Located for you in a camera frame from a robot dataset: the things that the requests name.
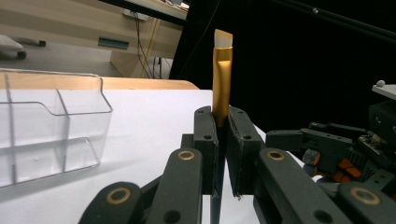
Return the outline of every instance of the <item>cable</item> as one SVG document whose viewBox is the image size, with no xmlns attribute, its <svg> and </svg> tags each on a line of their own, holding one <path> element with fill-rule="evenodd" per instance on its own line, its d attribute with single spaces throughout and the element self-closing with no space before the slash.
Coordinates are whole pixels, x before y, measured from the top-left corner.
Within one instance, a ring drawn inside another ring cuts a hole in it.
<svg viewBox="0 0 396 224">
<path fill-rule="evenodd" d="M 153 63 L 152 63 L 152 72 L 153 72 L 153 74 L 154 74 L 154 78 L 159 78 L 159 79 L 163 79 L 163 65 L 161 64 L 161 58 L 158 58 L 158 64 L 160 65 L 160 74 L 158 75 L 158 77 L 155 77 L 155 74 L 156 74 L 156 72 L 155 72 L 155 59 L 156 59 L 157 57 L 154 57 L 154 61 L 153 61 Z"/>
<path fill-rule="evenodd" d="M 140 31 L 139 31 L 139 28 L 140 28 L 140 26 L 139 26 L 139 19 L 138 19 L 139 17 L 138 17 L 138 15 L 137 15 L 137 13 L 136 12 L 134 12 L 134 22 L 135 22 L 135 24 L 136 24 L 136 31 L 137 31 L 137 57 L 139 58 L 139 62 L 140 62 L 140 64 L 142 65 L 142 67 L 143 67 L 143 69 L 145 69 L 145 72 L 146 72 L 146 75 L 148 76 L 148 77 L 150 77 L 150 78 L 155 78 L 155 76 L 151 73 L 151 71 L 149 70 L 149 67 L 148 67 L 148 70 L 146 69 L 146 66 L 145 66 L 145 64 L 148 62 L 148 58 L 146 57 L 146 54 L 145 54 L 145 51 L 143 51 L 143 46 L 142 46 L 142 43 L 140 42 Z M 141 60 L 141 58 L 140 58 L 140 49 L 142 50 L 142 53 L 143 53 L 143 57 L 145 58 L 145 63 L 142 63 L 142 60 Z"/>
<path fill-rule="evenodd" d="M 201 41 L 202 41 L 202 39 L 204 38 L 204 36 L 205 36 L 205 34 L 206 34 L 206 32 L 207 32 L 207 29 L 208 29 L 209 26 L 210 26 L 210 23 L 213 21 L 213 18 L 215 17 L 216 12 L 218 11 L 220 1 L 221 1 L 221 0 L 219 0 L 219 1 L 217 2 L 216 7 L 215 7 L 215 9 L 214 9 L 214 11 L 213 11 L 213 13 L 212 13 L 210 19 L 209 19 L 209 22 L 207 23 L 207 26 L 206 26 L 204 32 L 202 33 L 202 35 L 201 35 L 200 38 L 198 39 L 197 44 L 196 44 L 196 45 L 194 46 L 194 48 L 192 49 L 191 54 L 190 54 L 189 57 L 187 58 L 187 61 L 183 64 L 183 67 L 182 67 L 181 70 L 180 70 L 180 74 L 183 74 L 183 71 L 186 69 L 187 63 L 190 61 L 192 55 L 194 54 L 194 52 L 196 51 L 196 49 L 198 48 L 198 46 L 201 44 Z"/>
</svg>

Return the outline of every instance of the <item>white tabletop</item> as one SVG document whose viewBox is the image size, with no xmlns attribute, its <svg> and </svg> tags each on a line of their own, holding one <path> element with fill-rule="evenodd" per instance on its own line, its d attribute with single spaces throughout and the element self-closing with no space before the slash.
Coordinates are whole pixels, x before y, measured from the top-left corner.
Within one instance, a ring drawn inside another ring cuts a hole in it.
<svg viewBox="0 0 396 224">
<path fill-rule="evenodd" d="M 385 85 L 384 86 L 377 86 L 374 85 L 372 91 L 375 91 L 381 95 L 387 96 L 392 100 L 396 100 L 396 85 Z"/>
<path fill-rule="evenodd" d="M 199 90 L 112 90 L 105 96 L 114 111 L 102 163 L 0 189 L 0 223 L 75 224 L 107 185 L 145 186 L 163 173 L 182 134 L 193 133 L 194 111 L 212 104 L 212 91 Z M 225 172 L 220 223 L 259 223 L 252 196 L 234 198 Z M 209 209 L 209 196 L 204 196 L 202 223 L 209 223 Z"/>
</svg>

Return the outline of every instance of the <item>black cable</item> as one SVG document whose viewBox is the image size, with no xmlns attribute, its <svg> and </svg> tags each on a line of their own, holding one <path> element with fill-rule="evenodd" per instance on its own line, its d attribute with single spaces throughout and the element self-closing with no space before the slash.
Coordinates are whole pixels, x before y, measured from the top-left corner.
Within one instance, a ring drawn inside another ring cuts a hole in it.
<svg viewBox="0 0 396 224">
<path fill-rule="evenodd" d="M 145 63 L 148 61 L 148 58 L 146 57 L 145 51 L 143 51 L 142 43 L 140 42 L 140 31 L 139 31 L 140 26 L 139 26 L 138 15 L 137 15 L 136 12 L 134 12 L 134 22 L 135 22 L 135 24 L 136 24 L 136 32 L 137 32 L 137 57 L 139 58 L 139 62 L 140 62 L 140 64 L 142 65 L 143 69 L 145 69 L 146 75 L 147 75 L 148 77 L 150 77 L 150 78 L 154 78 L 154 75 L 153 75 L 153 74 L 151 73 L 151 71 L 149 70 L 149 67 L 148 67 L 148 70 L 147 70 L 147 69 L 146 69 L 146 66 L 142 63 L 142 60 L 141 60 L 141 58 L 140 58 L 140 52 L 139 52 L 140 50 L 139 50 L 139 49 L 142 50 L 143 57 L 145 58 Z"/>
<path fill-rule="evenodd" d="M 196 44 L 196 45 L 194 46 L 194 48 L 192 49 L 192 52 L 191 52 L 191 54 L 189 55 L 189 57 L 187 58 L 186 62 L 183 64 L 183 67 L 181 67 L 181 69 L 180 69 L 180 74 L 183 74 L 183 71 L 186 69 L 186 66 L 187 66 L 187 64 L 189 63 L 189 61 L 190 61 L 192 55 L 194 54 L 194 52 L 196 51 L 196 49 L 198 48 L 198 46 L 201 44 L 201 41 L 202 41 L 202 39 L 204 38 L 204 36 L 205 36 L 205 34 L 206 34 L 206 32 L 207 32 L 207 29 L 209 29 L 210 23 L 213 21 L 213 18 L 215 17 L 215 14 L 216 14 L 216 12 L 217 12 L 217 10 L 218 10 L 218 8 L 219 8 L 220 1 L 221 1 L 221 0 L 219 0 L 219 1 L 217 2 L 216 7 L 215 7 L 215 9 L 213 10 L 213 13 L 212 13 L 212 15 L 211 15 L 211 17 L 210 17 L 210 19 L 209 19 L 209 22 L 207 23 L 207 26 L 206 26 L 204 32 L 202 33 L 202 35 L 201 35 L 200 38 L 198 39 L 197 44 Z"/>
<path fill-rule="evenodd" d="M 163 79 L 163 58 L 158 58 L 158 64 L 160 65 L 160 79 Z"/>
<path fill-rule="evenodd" d="M 152 73 L 154 74 L 154 76 L 155 76 L 155 59 L 156 59 L 157 57 L 154 57 L 154 60 L 153 60 L 153 62 L 152 62 Z"/>
<path fill-rule="evenodd" d="M 355 21 L 348 17 L 344 17 L 341 15 L 332 13 L 330 11 L 326 11 L 326 10 L 323 10 L 323 9 L 320 9 L 317 7 L 312 7 L 310 5 L 296 2 L 293 0 L 271 0 L 271 1 L 276 4 L 285 6 L 285 7 L 289 7 L 292 9 L 302 11 L 303 13 L 306 13 L 308 15 L 316 16 L 323 20 L 330 21 L 335 24 L 345 26 L 346 28 L 352 29 L 354 31 L 362 32 L 366 35 L 370 35 L 370 36 L 388 41 L 389 43 L 393 43 L 393 44 L 396 43 L 396 34 L 392 31 L 385 30 L 385 29 L 370 25 L 365 22 Z"/>
</svg>

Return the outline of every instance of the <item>clear plastic organizer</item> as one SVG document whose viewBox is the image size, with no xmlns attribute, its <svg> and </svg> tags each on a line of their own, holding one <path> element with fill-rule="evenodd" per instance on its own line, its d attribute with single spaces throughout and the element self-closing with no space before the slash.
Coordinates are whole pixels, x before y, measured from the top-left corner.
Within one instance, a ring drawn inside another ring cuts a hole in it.
<svg viewBox="0 0 396 224">
<path fill-rule="evenodd" d="M 100 164 L 112 108 L 97 75 L 0 69 L 0 188 Z"/>
</svg>

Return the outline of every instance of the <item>desk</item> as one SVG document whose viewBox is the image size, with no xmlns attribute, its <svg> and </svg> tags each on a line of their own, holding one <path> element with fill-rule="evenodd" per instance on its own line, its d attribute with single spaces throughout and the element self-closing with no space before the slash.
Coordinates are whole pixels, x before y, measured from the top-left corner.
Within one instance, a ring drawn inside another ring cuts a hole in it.
<svg viewBox="0 0 396 224">
<path fill-rule="evenodd" d="M 212 91 L 184 82 L 182 88 L 189 89 L 176 90 L 180 86 L 173 81 L 150 80 L 126 85 L 139 90 L 123 90 L 123 81 L 104 78 L 104 95 L 114 110 L 102 163 L 0 189 L 1 223 L 77 224 L 105 186 L 126 181 L 143 187 L 163 173 L 169 155 L 180 147 L 182 134 L 193 133 L 194 111 L 212 103 Z M 221 223 L 258 224 L 253 198 L 234 198 L 227 166 L 225 172 Z M 205 195 L 203 224 L 209 223 L 209 205 L 210 197 Z"/>
<path fill-rule="evenodd" d="M 12 73 L 18 76 L 22 71 L 20 81 L 13 86 L 16 89 L 53 89 L 54 84 L 48 79 L 51 72 L 38 72 L 18 69 L 0 68 L 0 74 Z M 57 89 L 85 89 L 91 85 L 92 81 L 88 77 L 62 76 L 64 73 L 52 73 L 57 76 Z M 101 77 L 104 90 L 199 90 L 194 84 L 186 80 L 173 79 L 148 79 L 148 78 L 127 78 L 127 77 Z"/>
<path fill-rule="evenodd" d="M 145 1 L 155 2 L 159 7 L 158 0 Z M 166 4 L 161 6 L 168 11 L 177 10 Z M 92 0 L 0 0 L 0 34 L 109 49 L 112 50 L 110 61 L 124 77 L 146 77 L 137 55 L 138 37 L 141 58 L 144 52 L 147 58 L 172 59 L 182 27 L 150 17 L 139 21 L 138 35 L 136 20 L 122 12 L 123 8 Z M 187 12 L 179 9 L 177 15 L 187 16 Z M 99 37 L 125 41 L 129 47 L 99 46 Z"/>
</svg>

